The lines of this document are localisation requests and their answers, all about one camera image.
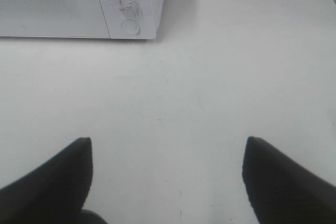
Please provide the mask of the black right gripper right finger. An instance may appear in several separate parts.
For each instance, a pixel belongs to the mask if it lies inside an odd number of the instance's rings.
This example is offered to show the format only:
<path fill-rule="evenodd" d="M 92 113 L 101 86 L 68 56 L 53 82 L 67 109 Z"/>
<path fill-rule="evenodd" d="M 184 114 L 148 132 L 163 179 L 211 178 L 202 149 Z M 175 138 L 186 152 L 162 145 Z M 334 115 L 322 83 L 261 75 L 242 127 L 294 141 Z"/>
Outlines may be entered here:
<path fill-rule="evenodd" d="M 335 186 L 259 137 L 247 139 L 242 178 L 259 223 L 335 223 Z"/>

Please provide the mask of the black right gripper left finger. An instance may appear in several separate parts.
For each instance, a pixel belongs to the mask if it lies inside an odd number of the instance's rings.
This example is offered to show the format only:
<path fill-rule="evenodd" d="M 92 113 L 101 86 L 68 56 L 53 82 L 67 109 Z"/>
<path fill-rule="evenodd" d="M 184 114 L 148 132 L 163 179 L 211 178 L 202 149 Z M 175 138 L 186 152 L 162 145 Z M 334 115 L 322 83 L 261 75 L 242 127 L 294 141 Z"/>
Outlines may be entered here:
<path fill-rule="evenodd" d="M 92 183 L 92 142 L 79 138 L 1 189 L 1 223 L 77 223 Z"/>

